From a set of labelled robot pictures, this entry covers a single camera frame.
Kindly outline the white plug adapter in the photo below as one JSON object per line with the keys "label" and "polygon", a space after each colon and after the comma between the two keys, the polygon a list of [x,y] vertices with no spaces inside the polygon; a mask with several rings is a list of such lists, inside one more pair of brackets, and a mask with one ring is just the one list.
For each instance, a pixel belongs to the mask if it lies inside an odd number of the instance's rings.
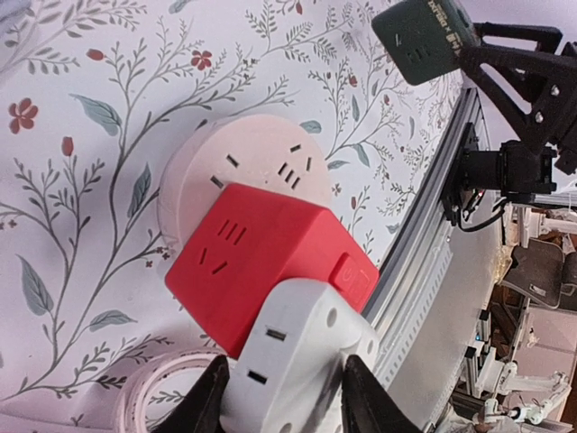
{"label": "white plug adapter", "polygon": [[358,355],[375,365],[375,330],[329,283],[289,279],[264,301],[230,373],[226,432],[342,432],[342,376]]}

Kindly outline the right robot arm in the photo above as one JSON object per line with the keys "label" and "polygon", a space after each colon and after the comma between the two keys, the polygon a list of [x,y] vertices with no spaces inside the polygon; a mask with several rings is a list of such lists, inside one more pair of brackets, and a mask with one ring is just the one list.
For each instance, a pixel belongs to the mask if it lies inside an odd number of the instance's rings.
{"label": "right robot arm", "polygon": [[474,31],[480,41],[464,47],[457,64],[517,135],[482,151],[473,124],[463,131],[441,200],[445,218],[462,226],[476,199],[498,191],[493,216],[472,227],[479,231],[499,220],[506,204],[553,193],[553,169],[576,172],[576,45],[562,44],[562,32],[547,26],[476,23]]}

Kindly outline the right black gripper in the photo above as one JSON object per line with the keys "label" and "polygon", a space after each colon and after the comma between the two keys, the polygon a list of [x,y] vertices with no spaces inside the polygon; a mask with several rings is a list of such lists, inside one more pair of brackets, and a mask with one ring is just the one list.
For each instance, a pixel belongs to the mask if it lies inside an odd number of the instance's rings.
{"label": "right black gripper", "polygon": [[559,54],[562,32],[550,26],[476,23],[480,37],[533,41],[534,51],[497,45],[465,48],[459,66],[500,111],[519,140],[541,152],[552,144],[555,167],[576,173],[576,42]]}

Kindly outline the red cube socket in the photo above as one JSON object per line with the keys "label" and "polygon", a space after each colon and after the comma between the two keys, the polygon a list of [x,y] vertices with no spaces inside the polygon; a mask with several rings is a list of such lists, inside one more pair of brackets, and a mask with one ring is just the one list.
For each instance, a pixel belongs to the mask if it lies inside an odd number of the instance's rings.
{"label": "red cube socket", "polygon": [[190,236],[165,283],[236,358],[272,288],[292,278],[329,282],[362,311],[379,270],[330,209],[231,184]]}

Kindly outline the dark green cube socket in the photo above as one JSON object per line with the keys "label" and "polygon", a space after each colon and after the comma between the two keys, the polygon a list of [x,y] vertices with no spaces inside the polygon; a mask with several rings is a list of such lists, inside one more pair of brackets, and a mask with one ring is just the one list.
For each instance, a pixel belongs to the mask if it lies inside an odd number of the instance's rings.
{"label": "dark green cube socket", "polygon": [[375,15],[371,28],[411,86],[457,70],[461,51],[481,44],[470,16],[454,0],[400,1]]}

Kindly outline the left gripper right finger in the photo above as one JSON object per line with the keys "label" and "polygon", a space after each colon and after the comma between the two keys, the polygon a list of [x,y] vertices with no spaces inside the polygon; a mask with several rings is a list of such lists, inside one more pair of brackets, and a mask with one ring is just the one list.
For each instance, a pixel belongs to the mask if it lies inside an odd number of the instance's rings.
{"label": "left gripper right finger", "polygon": [[343,432],[421,432],[358,355],[350,355],[343,370]]}

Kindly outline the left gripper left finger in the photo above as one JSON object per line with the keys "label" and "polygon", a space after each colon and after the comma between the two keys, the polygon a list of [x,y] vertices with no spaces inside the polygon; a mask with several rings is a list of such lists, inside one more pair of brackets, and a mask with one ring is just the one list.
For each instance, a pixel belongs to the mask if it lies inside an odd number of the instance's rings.
{"label": "left gripper left finger", "polygon": [[218,355],[189,390],[183,401],[153,432],[221,433],[221,403],[230,378],[225,355]]}

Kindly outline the round pink socket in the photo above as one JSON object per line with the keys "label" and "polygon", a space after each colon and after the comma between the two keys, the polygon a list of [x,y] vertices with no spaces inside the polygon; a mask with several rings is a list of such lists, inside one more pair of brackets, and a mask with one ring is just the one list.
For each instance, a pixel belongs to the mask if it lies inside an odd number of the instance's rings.
{"label": "round pink socket", "polygon": [[322,150],[302,126],[275,115],[207,124],[170,157],[161,177],[157,215],[163,242],[180,253],[231,183],[331,205]]}

